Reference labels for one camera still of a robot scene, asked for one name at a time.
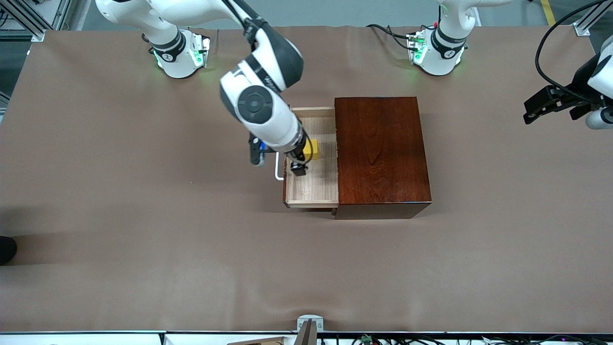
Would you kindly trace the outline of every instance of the brown paper mat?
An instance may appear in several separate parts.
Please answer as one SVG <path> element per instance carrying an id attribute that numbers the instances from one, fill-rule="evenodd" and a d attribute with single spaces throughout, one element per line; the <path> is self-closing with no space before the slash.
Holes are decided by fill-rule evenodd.
<path id="1" fill-rule="evenodd" d="M 336 221 L 281 203 L 273 161 L 218 80 L 248 54 L 221 31 L 211 68 L 172 80 L 137 32 L 49 32 L 0 129 L 0 330 L 610 331 L 610 131 L 568 114 L 530 126 L 546 28 L 476 28 L 430 77 L 366 28 L 283 28 L 305 57 L 294 107 L 412 96 L 433 204 L 418 218 Z M 568 27 L 543 68 L 562 83 L 592 55 Z"/>

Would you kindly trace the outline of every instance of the yellow cube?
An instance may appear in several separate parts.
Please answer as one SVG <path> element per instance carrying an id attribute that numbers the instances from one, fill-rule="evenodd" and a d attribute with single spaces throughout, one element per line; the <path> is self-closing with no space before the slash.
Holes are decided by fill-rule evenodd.
<path id="1" fill-rule="evenodd" d="M 306 141 L 305 148 L 302 149 L 302 152 L 305 154 L 305 159 L 308 160 L 311 157 L 311 146 L 313 146 L 313 160 L 319 159 L 319 149 L 317 147 L 317 139 L 311 139 L 311 144 L 309 145 L 308 140 Z"/>

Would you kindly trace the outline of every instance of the dark wooden cabinet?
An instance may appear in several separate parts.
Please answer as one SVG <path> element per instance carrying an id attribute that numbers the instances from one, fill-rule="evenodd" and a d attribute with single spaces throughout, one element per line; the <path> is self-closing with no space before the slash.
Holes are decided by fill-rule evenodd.
<path id="1" fill-rule="evenodd" d="M 337 219 L 412 218 L 432 202 L 415 97 L 337 98 L 294 109 L 319 142 L 306 176 L 286 173 L 288 207 L 331 208 Z"/>

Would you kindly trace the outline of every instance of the shoe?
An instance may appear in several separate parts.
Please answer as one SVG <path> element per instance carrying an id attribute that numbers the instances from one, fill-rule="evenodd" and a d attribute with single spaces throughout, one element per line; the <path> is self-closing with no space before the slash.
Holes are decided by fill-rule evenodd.
<path id="1" fill-rule="evenodd" d="M 9 262 L 17 253 L 17 243 L 14 239 L 0 236 L 0 266 Z"/>

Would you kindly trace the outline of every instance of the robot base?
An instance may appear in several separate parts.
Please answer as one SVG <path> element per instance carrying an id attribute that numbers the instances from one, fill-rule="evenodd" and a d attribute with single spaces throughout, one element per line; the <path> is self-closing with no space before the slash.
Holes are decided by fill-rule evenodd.
<path id="1" fill-rule="evenodd" d="M 409 50 L 409 60 L 411 64 L 418 65 L 428 74 L 444 76 L 449 74 L 455 65 L 460 63 L 460 57 L 464 52 L 464 48 L 458 52 L 457 56 L 451 59 L 442 58 L 441 54 L 430 43 L 431 35 L 434 32 L 432 29 L 425 29 L 416 32 L 414 35 L 406 35 L 408 47 L 417 49 L 416 52 Z"/>
<path id="2" fill-rule="evenodd" d="M 208 37 L 202 37 L 188 30 L 180 31 L 186 39 L 186 44 L 185 49 L 177 56 L 175 61 L 168 62 L 164 59 L 164 54 L 158 56 L 157 53 L 153 53 L 158 61 L 158 66 L 163 69 L 169 77 L 177 79 L 189 77 L 194 74 L 197 69 L 207 67 L 208 49 L 210 45 L 210 38 Z"/>

